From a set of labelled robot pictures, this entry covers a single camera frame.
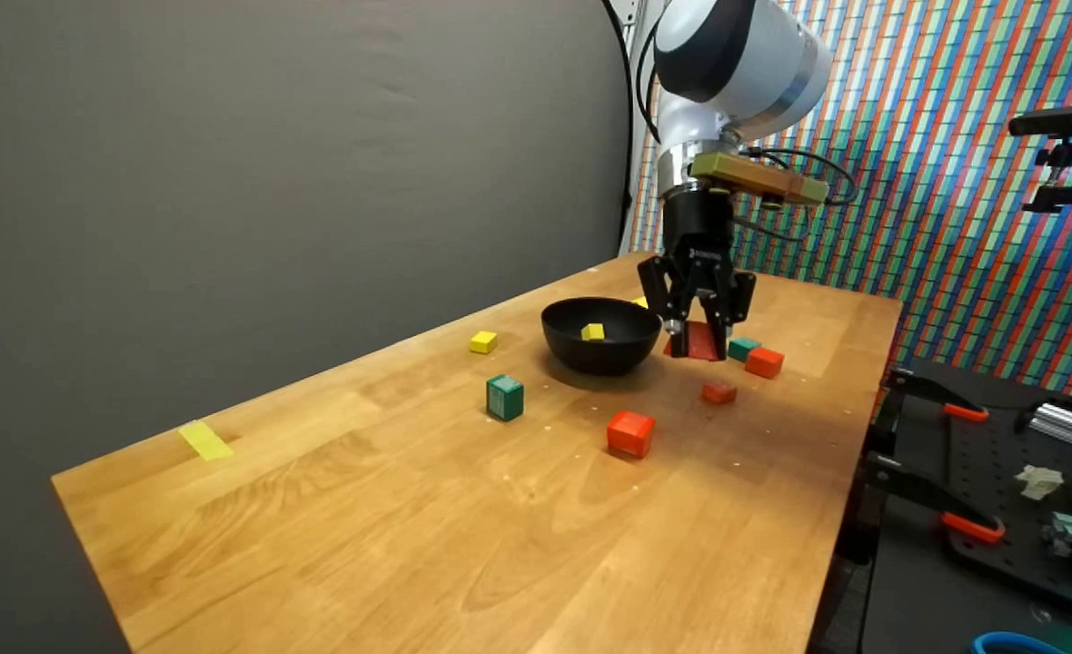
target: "green block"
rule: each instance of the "green block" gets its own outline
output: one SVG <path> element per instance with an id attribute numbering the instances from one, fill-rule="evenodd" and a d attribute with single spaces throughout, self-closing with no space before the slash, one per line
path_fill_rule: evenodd
<path id="1" fill-rule="evenodd" d="M 750 360 L 752 349 L 758 349 L 755 338 L 730 338 L 730 343 L 727 343 L 727 358 L 730 358 L 730 360 Z"/>
<path id="2" fill-rule="evenodd" d="M 487 415 L 495 415 L 498 421 L 511 421 L 522 415 L 522 381 L 515 378 L 489 378 L 487 381 Z"/>

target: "gray backdrop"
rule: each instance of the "gray backdrop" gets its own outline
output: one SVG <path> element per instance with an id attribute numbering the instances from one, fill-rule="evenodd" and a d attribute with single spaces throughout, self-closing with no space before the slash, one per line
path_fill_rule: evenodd
<path id="1" fill-rule="evenodd" d="M 47 478 L 617 249 L 579 0 L 0 0 L 0 651 L 120 651 Z"/>

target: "wooden table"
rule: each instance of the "wooden table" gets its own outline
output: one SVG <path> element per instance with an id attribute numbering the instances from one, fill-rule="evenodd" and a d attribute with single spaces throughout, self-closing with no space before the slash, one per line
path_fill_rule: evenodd
<path id="1" fill-rule="evenodd" d="M 538 313 L 638 297 L 617 259 L 297 386 L 187 438 L 53 478 L 136 651 L 803 651 L 902 306 L 758 278 L 739 360 L 651 358 L 631 378 L 562 376 Z M 489 358 L 470 354 L 498 331 Z M 526 415 L 482 415 L 489 376 Z M 706 378 L 739 381 L 706 409 Z M 621 462 L 602 426 L 657 418 Z"/>

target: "toy block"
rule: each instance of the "toy block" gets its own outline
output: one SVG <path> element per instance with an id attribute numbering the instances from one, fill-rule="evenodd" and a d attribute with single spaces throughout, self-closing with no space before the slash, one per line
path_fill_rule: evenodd
<path id="1" fill-rule="evenodd" d="M 522 381 L 504 378 L 504 376 L 487 381 L 487 415 L 489 418 L 511 421 L 522 415 L 522 403 L 526 403 Z"/>
<path id="2" fill-rule="evenodd" d="M 777 349 L 752 349 L 744 360 L 744 370 L 758 378 L 777 378 L 781 368 L 786 368 L 786 358 Z"/>
<path id="3" fill-rule="evenodd" d="M 987 409 L 973 410 L 973 409 L 958 409 L 958 403 L 940 403 L 940 415 L 953 421 L 969 421 L 969 426 L 985 426 L 993 418 Z"/>
<path id="4" fill-rule="evenodd" d="M 755 338 L 730 338 L 730 343 L 727 343 L 727 358 L 730 358 L 730 360 L 750 360 L 752 349 L 758 349 Z"/>
<path id="5" fill-rule="evenodd" d="M 739 399 L 739 389 L 730 381 L 706 381 L 700 399 L 711 409 L 727 409 Z"/>
<path id="6" fill-rule="evenodd" d="M 495 354 L 495 347 L 498 347 L 495 331 L 480 331 L 480 335 L 470 338 L 474 354 Z"/>
<path id="7" fill-rule="evenodd" d="M 653 438 L 653 418 L 636 410 L 617 410 L 606 421 L 606 450 L 617 458 L 646 458 Z"/>
<path id="8" fill-rule="evenodd" d="M 580 343 L 606 343 L 606 328 L 602 323 L 584 323 Z"/>
<path id="9" fill-rule="evenodd" d="M 710 323 L 688 323 L 688 360 L 717 360 Z"/>

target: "red block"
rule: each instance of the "red block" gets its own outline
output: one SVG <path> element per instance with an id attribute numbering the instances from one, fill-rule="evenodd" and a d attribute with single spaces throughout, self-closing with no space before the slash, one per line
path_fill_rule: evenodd
<path id="1" fill-rule="evenodd" d="M 739 399 L 739 389 L 730 381 L 706 381 L 700 399 L 711 409 L 727 409 Z"/>
<path id="2" fill-rule="evenodd" d="M 646 458 L 653 438 L 653 418 L 636 410 L 617 410 L 606 421 L 606 450 L 617 458 Z"/>
<path id="3" fill-rule="evenodd" d="M 777 349 L 752 349 L 744 360 L 744 370 L 758 376 L 758 378 L 777 378 L 781 365 L 786 365 L 786 358 Z"/>
<path id="4" fill-rule="evenodd" d="M 993 410 L 969 410 L 969 409 L 958 409 L 958 403 L 940 403 L 940 415 L 953 418 L 953 421 L 969 421 L 969 426 L 985 426 L 993 418 Z"/>
<path id="5" fill-rule="evenodd" d="M 688 360 L 717 360 L 710 323 L 688 323 Z"/>

